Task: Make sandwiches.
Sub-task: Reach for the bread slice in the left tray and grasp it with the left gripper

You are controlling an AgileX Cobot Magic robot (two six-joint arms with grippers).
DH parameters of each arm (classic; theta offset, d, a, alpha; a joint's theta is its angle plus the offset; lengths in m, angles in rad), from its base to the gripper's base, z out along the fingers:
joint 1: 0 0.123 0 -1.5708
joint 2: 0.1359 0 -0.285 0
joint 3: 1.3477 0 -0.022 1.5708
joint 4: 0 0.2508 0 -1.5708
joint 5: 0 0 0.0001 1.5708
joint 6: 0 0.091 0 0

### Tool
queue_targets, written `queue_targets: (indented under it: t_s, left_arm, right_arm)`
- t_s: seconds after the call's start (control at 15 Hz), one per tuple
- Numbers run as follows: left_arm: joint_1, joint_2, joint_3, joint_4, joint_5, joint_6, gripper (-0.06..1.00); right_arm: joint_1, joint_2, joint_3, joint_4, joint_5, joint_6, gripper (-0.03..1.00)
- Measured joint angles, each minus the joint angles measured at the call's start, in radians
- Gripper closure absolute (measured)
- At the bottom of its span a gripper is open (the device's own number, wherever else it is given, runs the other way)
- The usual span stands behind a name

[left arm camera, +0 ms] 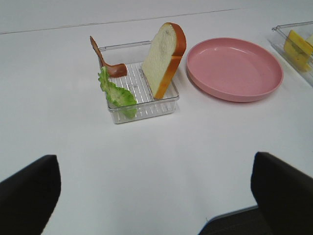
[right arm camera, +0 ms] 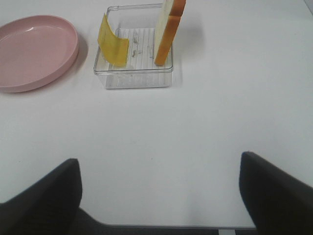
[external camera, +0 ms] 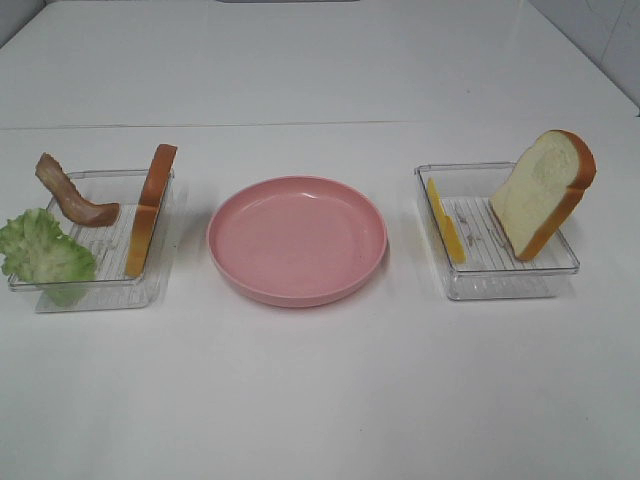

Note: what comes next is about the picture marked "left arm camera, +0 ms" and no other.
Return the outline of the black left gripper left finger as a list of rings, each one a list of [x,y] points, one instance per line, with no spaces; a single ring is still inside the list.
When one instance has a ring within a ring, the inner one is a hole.
[[[57,157],[45,155],[0,183],[0,233],[40,235],[61,193]]]

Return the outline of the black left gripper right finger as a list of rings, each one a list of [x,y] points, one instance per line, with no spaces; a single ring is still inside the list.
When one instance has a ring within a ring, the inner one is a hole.
[[[313,179],[267,152],[257,152],[251,191],[275,235],[313,233]]]

